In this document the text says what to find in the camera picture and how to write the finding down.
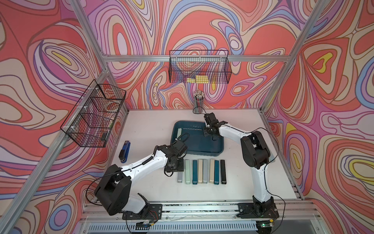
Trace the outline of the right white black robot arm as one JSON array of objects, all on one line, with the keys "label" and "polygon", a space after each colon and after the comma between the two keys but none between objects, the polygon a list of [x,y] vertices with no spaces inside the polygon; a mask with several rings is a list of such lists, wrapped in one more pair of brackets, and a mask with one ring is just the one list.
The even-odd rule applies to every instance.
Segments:
[{"label": "right white black robot arm", "polygon": [[231,126],[226,121],[218,121],[214,113],[204,114],[206,127],[205,136],[226,137],[241,146],[243,160],[251,169],[251,176],[254,185],[254,195],[252,203],[238,204],[238,218],[268,218],[278,219],[279,213],[274,203],[274,198],[270,194],[266,185],[267,164],[271,152],[268,145],[259,131],[246,132]]}]

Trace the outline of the teal plastic storage box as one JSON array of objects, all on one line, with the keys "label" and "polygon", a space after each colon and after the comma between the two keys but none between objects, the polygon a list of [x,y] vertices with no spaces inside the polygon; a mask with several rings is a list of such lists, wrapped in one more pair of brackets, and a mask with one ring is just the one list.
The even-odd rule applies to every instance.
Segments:
[{"label": "teal plastic storage box", "polygon": [[178,121],[174,124],[170,143],[173,143],[181,135],[188,133],[185,141],[187,154],[217,157],[224,151],[224,138],[221,136],[204,136],[203,129],[206,124],[199,121]]}]

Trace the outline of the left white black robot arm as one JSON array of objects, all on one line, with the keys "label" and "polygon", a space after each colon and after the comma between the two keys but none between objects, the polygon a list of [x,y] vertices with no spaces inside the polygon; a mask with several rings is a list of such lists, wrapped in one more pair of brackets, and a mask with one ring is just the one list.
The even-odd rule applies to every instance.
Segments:
[{"label": "left white black robot arm", "polygon": [[129,165],[111,165],[101,178],[94,195],[109,215],[123,213],[128,219],[147,219],[158,214],[141,194],[131,195],[131,187],[150,173],[163,168],[164,173],[183,170],[186,144],[177,139],[171,145],[156,146],[149,156]]}]

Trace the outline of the pale green clip bar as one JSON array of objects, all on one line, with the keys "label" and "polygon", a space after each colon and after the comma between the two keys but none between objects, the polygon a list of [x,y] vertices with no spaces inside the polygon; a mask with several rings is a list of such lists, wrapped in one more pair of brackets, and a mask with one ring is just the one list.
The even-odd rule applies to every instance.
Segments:
[{"label": "pale green clip bar", "polygon": [[185,177],[186,184],[191,184],[191,168],[189,160],[185,160]]}]

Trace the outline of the dark teal clip bar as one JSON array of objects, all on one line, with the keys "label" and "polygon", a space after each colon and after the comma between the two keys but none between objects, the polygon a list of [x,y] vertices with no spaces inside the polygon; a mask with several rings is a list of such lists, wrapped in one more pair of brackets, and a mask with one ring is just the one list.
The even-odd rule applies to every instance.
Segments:
[{"label": "dark teal clip bar", "polygon": [[198,161],[197,160],[192,161],[192,184],[193,185],[198,184]]}]

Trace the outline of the beige clip bar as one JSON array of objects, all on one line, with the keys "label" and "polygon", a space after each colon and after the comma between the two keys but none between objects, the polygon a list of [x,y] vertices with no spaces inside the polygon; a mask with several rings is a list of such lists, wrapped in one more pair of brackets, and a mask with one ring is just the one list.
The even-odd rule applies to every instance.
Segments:
[{"label": "beige clip bar", "polygon": [[203,160],[198,159],[198,184],[203,183]]}]

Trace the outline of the light grey clip bar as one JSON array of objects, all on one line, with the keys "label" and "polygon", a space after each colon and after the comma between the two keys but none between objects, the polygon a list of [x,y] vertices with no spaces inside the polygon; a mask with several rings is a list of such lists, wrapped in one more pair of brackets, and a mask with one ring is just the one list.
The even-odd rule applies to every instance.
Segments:
[{"label": "light grey clip bar", "polygon": [[207,184],[208,181],[208,161],[203,159],[203,184]]}]

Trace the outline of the light green clip bar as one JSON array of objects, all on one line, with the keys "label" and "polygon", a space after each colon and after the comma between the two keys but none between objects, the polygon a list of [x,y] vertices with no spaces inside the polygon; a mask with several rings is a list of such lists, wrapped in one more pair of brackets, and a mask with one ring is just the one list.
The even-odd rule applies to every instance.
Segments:
[{"label": "light green clip bar", "polygon": [[177,130],[177,139],[180,139],[181,135],[182,135],[182,129],[178,128],[178,130]]}]

